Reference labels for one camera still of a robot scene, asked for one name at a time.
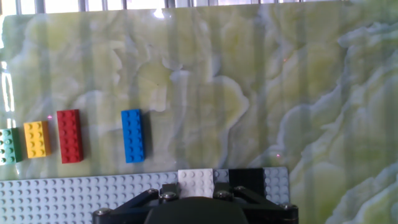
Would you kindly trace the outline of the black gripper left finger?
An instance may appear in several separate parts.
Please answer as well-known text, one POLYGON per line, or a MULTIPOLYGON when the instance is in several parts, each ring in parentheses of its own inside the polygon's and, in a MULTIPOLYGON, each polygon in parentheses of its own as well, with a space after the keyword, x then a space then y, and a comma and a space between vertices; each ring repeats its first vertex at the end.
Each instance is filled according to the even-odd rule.
POLYGON ((160 190, 145 190, 115 209, 97 209, 92 224, 141 224, 153 208, 178 199, 179 183, 163 184, 160 190))

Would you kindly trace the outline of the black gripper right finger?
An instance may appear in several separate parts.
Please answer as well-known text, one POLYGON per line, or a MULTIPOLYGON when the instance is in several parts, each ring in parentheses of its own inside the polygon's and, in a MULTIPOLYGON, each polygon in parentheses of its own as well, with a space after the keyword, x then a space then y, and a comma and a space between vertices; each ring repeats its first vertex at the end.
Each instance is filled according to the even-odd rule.
POLYGON ((243 186, 232 187, 227 182, 217 182, 213 198, 235 205, 248 223, 299 223, 298 206, 289 203, 278 205, 243 186))

